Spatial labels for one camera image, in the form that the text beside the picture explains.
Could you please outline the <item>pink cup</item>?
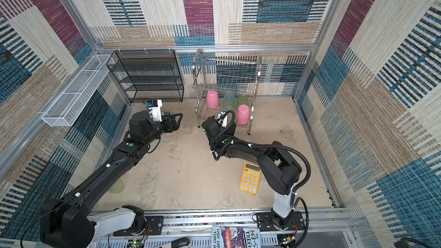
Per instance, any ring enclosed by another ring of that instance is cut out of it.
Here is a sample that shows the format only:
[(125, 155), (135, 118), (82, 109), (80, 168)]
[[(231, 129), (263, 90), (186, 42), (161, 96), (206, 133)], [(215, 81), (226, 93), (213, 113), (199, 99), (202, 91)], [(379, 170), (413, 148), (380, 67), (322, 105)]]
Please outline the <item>pink cup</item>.
[(219, 95), (217, 91), (208, 91), (206, 103), (209, 109), (216, 109), (219, 106)]
[(250, 109), (246, 104), (239, 105), (237, 109), (237, 124), (247, 125), (250, 121)]

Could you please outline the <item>teal translucent cup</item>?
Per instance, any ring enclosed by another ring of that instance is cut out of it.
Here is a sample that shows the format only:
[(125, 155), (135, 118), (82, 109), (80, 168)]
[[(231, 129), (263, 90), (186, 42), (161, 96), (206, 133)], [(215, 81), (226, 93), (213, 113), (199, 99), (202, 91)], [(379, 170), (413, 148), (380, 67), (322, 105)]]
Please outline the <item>teal translucent cup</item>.
[(230, 106), (233, 109), (235, 109), (236, 106), (236, 96), (232, 92), (225, 92), (223, 96), (223, 106), (227, 107)]

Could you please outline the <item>green translucent cup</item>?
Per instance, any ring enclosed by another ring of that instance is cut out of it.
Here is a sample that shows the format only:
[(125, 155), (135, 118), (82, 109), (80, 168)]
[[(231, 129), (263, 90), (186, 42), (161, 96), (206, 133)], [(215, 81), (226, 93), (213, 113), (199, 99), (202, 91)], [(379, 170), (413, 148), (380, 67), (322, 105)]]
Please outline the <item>green translucent cup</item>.
[(223, 125), (227, 126), (229, 123), (231, 123), (231, 121), (235, 119), (235, 113), (234, 113), (234, 107), (232, 105), (226, 105), (225, 110), (226, 112), (228, 112), (228, 114), (225, 116), (223, 120)]
[(241, 105), (249, 106), (249, 97), (245, 94), (240, 94), (236, 99), (236, 107), (239, 108)]

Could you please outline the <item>silver wire dish rack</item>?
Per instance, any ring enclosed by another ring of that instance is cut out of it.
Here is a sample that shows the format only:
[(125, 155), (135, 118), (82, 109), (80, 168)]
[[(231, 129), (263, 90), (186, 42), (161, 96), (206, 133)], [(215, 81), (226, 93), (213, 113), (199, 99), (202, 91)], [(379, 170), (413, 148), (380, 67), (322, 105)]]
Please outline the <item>silver wire dish rack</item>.
[[(262, 57), (222, 56), (207, 57), (203, 49), (198, 49), (191, 66), (192, 87), (196, 94), (196, 125), (209, 116), (218, 114), (222, 108), (223, 96), (226, 93), (248, 97), (250, 118), (242, 125), (251, 135), (254, 115), (254, 100), (257, 97), (262, 72)], [(207, 105), (208, 92), (216, 91), (219, 106), (210, 108)]]

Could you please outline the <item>green translucent cup front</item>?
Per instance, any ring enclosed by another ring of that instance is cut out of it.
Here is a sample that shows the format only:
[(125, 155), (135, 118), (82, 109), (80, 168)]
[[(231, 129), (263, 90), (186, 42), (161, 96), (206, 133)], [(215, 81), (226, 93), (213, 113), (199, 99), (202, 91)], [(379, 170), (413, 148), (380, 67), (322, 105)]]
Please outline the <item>green translucent cup front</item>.
[(226, 112), (228, 112), (228, 114), (225, 116), (223, 120), (223, 125), (227, 126), (229, 123), (231, 123), (231, 121), (235, 119), (235, 113), (234, 113), (234, 107), (232, 105), (226, 105), (225, 110)]

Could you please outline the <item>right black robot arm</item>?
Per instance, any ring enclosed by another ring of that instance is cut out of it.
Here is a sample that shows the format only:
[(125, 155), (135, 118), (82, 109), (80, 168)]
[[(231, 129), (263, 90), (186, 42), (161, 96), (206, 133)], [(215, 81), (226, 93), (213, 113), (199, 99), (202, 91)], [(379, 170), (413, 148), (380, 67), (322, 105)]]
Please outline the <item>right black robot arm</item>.
[(232, 111), (220, 117), (208, 117), (202, 124), (214, 160), (221, 157), (238, 158), (258, 165), (268, 185), (274, 191), (271, 208), (272, 224), (277, 230), (286, 230), (292, 224), (297, 190), (311, 177), (311, 165), (299, 151), (286, 147), (280, 142), (256, 144), (237, 138), (236, 124), (231, 120), (223, 126), (223, 121)]

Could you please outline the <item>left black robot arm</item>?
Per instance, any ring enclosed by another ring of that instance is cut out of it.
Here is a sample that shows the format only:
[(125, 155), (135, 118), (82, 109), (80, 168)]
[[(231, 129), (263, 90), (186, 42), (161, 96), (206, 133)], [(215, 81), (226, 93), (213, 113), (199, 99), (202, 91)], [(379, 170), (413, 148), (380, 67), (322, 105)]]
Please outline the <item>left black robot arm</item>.
[(44, 201), (36, 220), (40, 241), (52, 248), (86, 248), (97, 238), (117, 231), (143, 234), (147, 221), (144, 210), (136, 206), (125, 205), (98, 215), (92, 215), (92, 209), (122, 175), (153, 152), (153, 141), (179, 129), (182, 118), (178, 113), (154, 121), (146, 111), (133, 114), (123, 141), (93, 174), (60, 199)]

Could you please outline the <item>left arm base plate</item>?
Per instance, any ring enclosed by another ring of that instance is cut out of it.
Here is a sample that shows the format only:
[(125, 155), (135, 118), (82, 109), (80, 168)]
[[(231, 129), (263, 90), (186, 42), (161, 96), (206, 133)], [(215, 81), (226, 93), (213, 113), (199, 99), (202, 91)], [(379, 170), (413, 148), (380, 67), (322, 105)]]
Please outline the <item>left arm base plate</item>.
[(163, 216), (147, 216), (140, 225), (112, 233), (114, 237), (143, 237), (147, 235), (160, 235), (163, 229)]

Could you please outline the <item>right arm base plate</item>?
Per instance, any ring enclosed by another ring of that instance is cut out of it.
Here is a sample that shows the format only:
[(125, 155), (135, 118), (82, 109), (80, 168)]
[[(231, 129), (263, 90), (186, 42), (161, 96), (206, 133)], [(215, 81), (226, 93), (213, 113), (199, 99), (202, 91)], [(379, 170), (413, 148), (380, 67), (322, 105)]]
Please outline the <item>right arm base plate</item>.
[(291, 211), (286, 218), (275, 212), (258, 212), (252, 215), (260, 231), (295, 231), (304, 230), (306, 217), (300, 211)]

